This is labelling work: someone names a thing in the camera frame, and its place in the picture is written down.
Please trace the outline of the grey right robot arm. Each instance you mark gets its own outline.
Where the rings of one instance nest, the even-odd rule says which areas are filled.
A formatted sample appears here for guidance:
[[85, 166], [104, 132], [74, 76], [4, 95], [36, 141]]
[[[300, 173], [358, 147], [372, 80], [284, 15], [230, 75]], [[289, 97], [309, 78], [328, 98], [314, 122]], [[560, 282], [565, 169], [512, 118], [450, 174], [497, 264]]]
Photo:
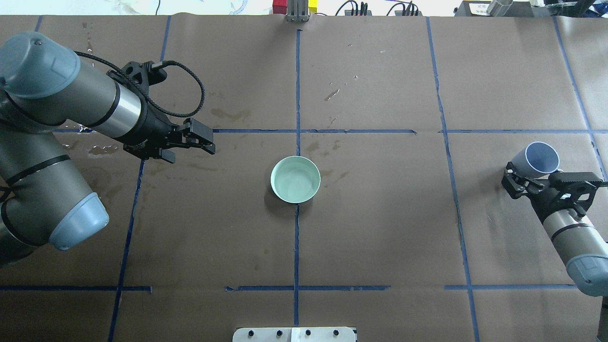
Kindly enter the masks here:
[[512, 199], [529, 199], [577, 288], [587, 296], [607, 296], [607, 243], [587, 214], [607, 182], [593, 172], [554, 171], [532, 178], [509, 162], [501, 184]]

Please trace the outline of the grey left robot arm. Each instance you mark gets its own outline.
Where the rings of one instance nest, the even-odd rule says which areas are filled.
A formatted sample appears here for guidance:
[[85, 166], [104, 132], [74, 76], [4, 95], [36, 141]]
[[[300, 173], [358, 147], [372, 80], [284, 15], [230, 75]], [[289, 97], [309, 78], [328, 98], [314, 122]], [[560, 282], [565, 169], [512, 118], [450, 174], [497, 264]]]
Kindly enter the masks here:
[[173, 148], [215, 154], [213, 130], [189, 114], [165, 110], [149, 95], [177, 61], [131, 61], [117, 67], [38, 32], [1, 48], [1, 266], [48, 243], [67, 250], [106, 227], [108, 212], [54, 136], [66, 121], [86, 126], [145, 161], [174, 163]]

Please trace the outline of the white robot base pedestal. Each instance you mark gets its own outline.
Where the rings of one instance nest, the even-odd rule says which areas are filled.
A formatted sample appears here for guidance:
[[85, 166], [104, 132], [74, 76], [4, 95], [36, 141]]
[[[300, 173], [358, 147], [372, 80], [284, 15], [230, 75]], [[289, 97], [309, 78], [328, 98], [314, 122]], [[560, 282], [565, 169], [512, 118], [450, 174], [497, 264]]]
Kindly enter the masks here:
[[330, 327], [248, 327], [238, 328], [233, 342], [357, 342], [355, 328]]

